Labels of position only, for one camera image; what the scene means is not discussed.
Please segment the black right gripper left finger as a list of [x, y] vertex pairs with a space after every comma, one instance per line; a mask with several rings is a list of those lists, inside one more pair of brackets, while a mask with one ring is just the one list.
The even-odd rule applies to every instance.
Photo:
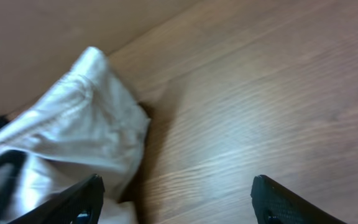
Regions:
[[93, 174], [9, 224], [98, 224], [104, 184]]

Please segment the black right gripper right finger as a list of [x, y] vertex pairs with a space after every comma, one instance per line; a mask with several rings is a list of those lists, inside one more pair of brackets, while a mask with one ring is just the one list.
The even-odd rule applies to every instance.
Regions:
[[344, 224], [266, 175], [254, 177], [250, 196], [258, 224]]

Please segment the beige khaki shorts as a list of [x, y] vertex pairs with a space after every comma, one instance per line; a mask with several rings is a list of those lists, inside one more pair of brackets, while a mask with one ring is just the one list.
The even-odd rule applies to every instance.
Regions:
[[88, 47], [38, 102], [0, 129], [0, 155], [26, 156], [1, 223], [92, 174], [104, 182], [100, 222], [135, 223], [133, 204], [120, 197], [140, 166], [148, 125], [106, 56]]

